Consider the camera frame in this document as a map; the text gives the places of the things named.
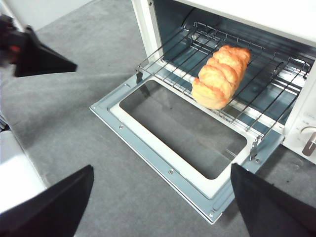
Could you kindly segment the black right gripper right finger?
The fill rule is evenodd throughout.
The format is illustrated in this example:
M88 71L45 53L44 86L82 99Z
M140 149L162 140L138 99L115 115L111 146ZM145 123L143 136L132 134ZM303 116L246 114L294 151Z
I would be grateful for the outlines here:
M316 209L234 163L231 183L252 237L314 237Z

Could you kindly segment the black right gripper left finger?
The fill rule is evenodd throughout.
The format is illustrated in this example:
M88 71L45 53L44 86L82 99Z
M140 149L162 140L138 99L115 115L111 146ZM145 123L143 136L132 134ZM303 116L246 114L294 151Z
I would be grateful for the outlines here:
M87 207L94 169L87 165L0 215L2 237L73 237Z

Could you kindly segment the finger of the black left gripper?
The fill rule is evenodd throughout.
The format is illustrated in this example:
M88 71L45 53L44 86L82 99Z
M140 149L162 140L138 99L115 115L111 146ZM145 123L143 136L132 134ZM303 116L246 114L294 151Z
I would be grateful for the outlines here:
M24 35L14 72L17 78L77 70L77 64L43 44L31 26L25 28Z

